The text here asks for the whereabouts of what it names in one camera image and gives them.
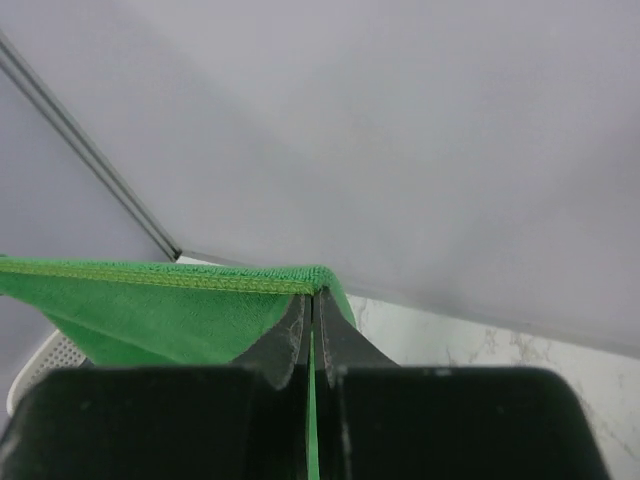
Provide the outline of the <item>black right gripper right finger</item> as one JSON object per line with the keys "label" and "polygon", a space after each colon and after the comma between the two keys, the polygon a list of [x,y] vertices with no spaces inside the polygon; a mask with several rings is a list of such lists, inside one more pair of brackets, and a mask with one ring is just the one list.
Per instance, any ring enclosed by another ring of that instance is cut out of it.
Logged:
{"label": "black right gripper right finger", "polygon": [[312,301],[322,479],[605,479],[577,395],[531,367],[402,367]]}

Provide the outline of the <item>green towel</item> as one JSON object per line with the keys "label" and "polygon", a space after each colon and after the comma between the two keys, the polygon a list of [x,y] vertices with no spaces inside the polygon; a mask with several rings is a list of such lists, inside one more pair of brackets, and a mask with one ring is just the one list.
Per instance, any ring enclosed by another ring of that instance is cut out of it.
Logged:
{"label": "green towel", "polygon": [[309,297],[304,479],[322,479],[312,301],[325,289],[356,328],[340,282],[323,266],[252,269],[15,257],[1,261],[2,293],[39,310],[90,358],[91,368],[225,365],[267,333],[293,297]]}

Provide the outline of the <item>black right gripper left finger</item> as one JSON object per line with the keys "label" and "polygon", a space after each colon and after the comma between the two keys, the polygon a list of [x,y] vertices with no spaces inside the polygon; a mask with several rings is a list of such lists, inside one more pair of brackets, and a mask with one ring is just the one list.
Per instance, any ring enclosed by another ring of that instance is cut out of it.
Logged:
{"label": "black right gripper left finger", "polygon": [[1,439],[5,479],[304,479],[310,307],[221,366],[49,373]]}

